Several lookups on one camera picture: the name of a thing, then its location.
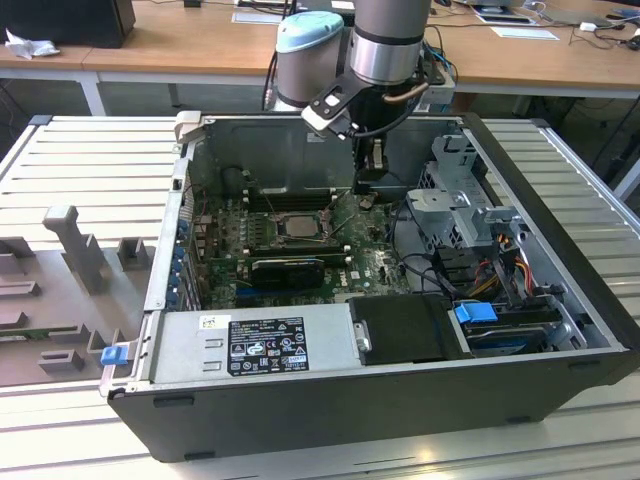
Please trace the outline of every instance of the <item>motherboard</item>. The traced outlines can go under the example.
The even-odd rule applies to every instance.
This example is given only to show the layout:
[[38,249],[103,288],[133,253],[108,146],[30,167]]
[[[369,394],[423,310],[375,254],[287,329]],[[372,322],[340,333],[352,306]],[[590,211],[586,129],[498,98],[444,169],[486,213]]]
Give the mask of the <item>motherboard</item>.
[[409,293],[391,205],[348,190],[219,199],[195,218],[203,308],[343,303]]

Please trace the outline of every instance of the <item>wooden desk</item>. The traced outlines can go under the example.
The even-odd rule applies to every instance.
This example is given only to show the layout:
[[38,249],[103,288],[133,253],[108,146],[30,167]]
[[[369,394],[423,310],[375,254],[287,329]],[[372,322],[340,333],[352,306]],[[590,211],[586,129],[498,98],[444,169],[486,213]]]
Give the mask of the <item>wooden desk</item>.
[[33,60],[16,57],[8,48],[0,48],[0,69],[33,68],[50,70],[82,70],[82,61],[91,47],[63,47],[58,55],[35,57]]
[[[597,12],[603,17],[615,4],[584,1],[554,0],[554,5],[571,10]],[[557,96],[582,96],[580,91],[593,90],[599,96],[627,96],[640,93],[640,53],[626,47],[599,50],[586,41],[574,37],[569,45],[570,27],[545,27],[560,40],[525,40],[501,38],[491,28],[447,27],[447,25],[482,25],[475,16],[465,14],[470,9],[461,7],[452,13],[458,16],[432,16],[430,25],[439,27],[447,57],[460,72],[460,91],[476,93],[525,93]],[[624,31],[607,30],[606,35],[630,38],[634,25]],[[592,33],[576,34],[600,45]],[[438,46],[438,36],[432,28],[426,31],[431,45]]]
[[[615,6],[586,0],[552,3],[548,8],[588,8],[602,15]],[[559,41],[500,38],[487,26],[452,27],[482,25],[466,7],[453,12],[435,7],[439,14],[429,23],[442,25],[445,51],[460,73],[458,91],[603,98],[635,98],[640,93],[638,52],[598,50],[584,41],[569,46],[571,29],[566,27],[549,27]],[[185,9],[182,2],[139,0],[134,8],[135,29],[123,48],[63,47],[58,57],[32,61],[2,50],[0,77],[76,80],[94,115],[106,114],[101,82],[166,83],[173,85],[173,95],[175,84],[181,83],[263,83],[275,45],[274,25],[232,23],[231,5]],[[628,26],[615,34],[629,38],[633,31]],[[596,40],[590,33],[578,34]],[[433,29],[427,29],[427,39],[438,45]]]
[[266,75],[275,25],[232,23],[232,5],[133,4],[136,25],[123,48],[93,49],[85,70]]

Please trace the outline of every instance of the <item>power supply label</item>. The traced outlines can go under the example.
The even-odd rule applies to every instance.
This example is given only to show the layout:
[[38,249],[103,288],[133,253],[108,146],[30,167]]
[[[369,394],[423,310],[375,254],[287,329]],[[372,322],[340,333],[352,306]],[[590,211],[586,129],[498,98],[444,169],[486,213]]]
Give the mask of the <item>power supply label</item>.
[[309,370],[302,317],[229,322],[227,345],[234,377]]

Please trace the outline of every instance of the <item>blue latch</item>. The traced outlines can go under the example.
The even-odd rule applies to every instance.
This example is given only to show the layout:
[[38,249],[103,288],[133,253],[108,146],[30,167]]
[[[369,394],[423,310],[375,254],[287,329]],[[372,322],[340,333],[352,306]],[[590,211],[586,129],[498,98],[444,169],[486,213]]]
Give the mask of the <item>blue latch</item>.
[[454,312],[460,323],[495,322],[498,320],[498,316],[490,303],[463,303],[456,307]]
[[114,345],[102,349],[100,363],[102,365],[126,365],[128,363],[127,354],[129,347],[125,345]]
[[171,270],[173,272],[181,272],[182,263],[179,260],[174,259],[173,262],[171,262]]
[[182,248],[182,247],[176,247],[176,248],[173,249],[173,256],[175,258],[179,258],[181,260],[184,258],[186,253],[187,252],[185,252],[184,248]]

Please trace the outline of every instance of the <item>black box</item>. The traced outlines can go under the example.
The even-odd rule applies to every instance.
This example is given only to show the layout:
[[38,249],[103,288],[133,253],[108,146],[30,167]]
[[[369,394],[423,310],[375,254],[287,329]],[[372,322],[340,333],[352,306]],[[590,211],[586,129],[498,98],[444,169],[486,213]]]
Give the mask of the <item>black box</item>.
[[56,45],[120,48],[136,21],[131,0],[2,0],[0,27]]

